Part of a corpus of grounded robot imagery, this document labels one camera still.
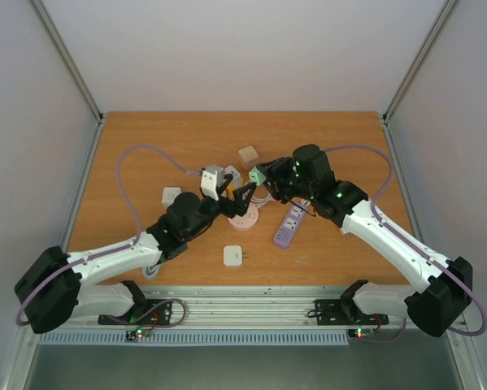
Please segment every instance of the white adapter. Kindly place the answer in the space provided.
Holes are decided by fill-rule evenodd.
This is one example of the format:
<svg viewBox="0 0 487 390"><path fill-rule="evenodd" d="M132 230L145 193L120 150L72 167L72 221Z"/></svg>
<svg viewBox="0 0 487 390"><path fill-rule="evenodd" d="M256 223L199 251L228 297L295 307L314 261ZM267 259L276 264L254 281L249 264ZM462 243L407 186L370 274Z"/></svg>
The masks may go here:
<svg viewBox="0 0 487 390"><path fill-rule="evenodd" d="M167 209L175 201L176 197L181 194L180 187L166 187L162 193L162 206Z"/></svg>
<svg viewBox="0 0 487 390"><path fill-rule="evenodd" d="M243 263L243 250L240 245L224 247L224 264L227 267L239 267Z"/></svg>
<svg viewBox="0 0 487 390"><path fill-rule="evenodd" d="M203 196L211 197L215 201L218 201L218 193L216 188L224 181L224 169L216 165L209 165L205 167L202 172L202 182L200 186L202 188Z"/></svg>
<svg viewBox="0 0 487 390"><path fill-rule="evenodd" d="M230 173L233 176L233 181L230 184L235 188L238 189L241 187L241 173L237 171L235 167L229 165L225 168L225 173Z"/></svg>

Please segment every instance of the gray floor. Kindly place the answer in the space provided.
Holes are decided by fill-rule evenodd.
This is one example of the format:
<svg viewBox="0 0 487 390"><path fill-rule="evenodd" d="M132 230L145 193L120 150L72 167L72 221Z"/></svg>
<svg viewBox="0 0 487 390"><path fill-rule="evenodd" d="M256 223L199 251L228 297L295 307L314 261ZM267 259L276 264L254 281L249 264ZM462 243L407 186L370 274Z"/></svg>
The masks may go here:
<svg viewBox="0 0 487 390"><path fill-rule="evenodd" d="M407 331L348 347L37 349L28 390L316 390L462 388L446 338Z"/></svg>

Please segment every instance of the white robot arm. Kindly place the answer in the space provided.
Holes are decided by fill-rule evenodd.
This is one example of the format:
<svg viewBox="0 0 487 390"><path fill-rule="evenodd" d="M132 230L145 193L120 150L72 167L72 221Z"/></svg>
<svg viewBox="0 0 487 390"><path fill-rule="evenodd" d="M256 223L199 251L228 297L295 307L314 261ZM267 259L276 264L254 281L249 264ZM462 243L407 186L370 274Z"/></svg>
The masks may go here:
<svg viewBox="0 0 487 390"><path fill-rule="evenodd" d="M219 215L244 215L256 184L233 191L234 199L229 199L223 193L232 178L219 167L205 168L202 200L194 193L181 193L157 223L129 240L84 252L64 253L58 246L45 250L14 288L33 331L48 332L78 316L140 312L146 299L134 282L112 287L97 284L132 269L172 260ZM21 314L19 325L24 324Z"/></svg>
<svg viewBox="0 0 487 390"><path fill-rule="evenodd" d="M471 303L470 294L450 277L471 291L469 262L463 258L452 262L433 251L373 208L355 184L336 180L326 153L318 146L304 145L292 158L258 164L250 179L264 184L282 203L294 197L308 200L319 216L332 221L343 234L361 238L406 277L411 286L378 286L367 280L352 284L341 295L350 324L365 314L391 314L409 317L422 331L441 336Z"/></svg>

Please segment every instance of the beige cube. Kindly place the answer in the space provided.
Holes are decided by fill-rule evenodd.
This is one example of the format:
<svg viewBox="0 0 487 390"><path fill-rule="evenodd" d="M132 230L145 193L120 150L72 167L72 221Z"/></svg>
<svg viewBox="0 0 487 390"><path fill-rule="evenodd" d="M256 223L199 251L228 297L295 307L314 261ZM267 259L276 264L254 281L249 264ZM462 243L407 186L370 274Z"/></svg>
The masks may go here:
<svg viewBox="0 0 487 390"><path fill-rule="evenodd" d="M237 152L240 157L240 163L242 164L243 168L247 171L254 168L259 163L259 155L254 149L253 146L247 146Z"/></svg>

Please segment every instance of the power strip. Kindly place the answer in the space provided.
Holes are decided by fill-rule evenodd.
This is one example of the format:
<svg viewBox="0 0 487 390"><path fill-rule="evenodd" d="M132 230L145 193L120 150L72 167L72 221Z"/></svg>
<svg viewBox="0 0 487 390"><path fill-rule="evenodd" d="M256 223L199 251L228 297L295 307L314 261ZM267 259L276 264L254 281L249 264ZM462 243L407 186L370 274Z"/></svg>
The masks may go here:
<svg viewBox="0 0 487 390"><path fill-rule="evenodd" d="M283 223L279 227L274 236L274 244L282 249L287 249L290 245L290 241L294 238L295 232L299 229L299 225L303 218L305 218L305 212L301 207L292 205L290 211L283 219Z"/></svg>

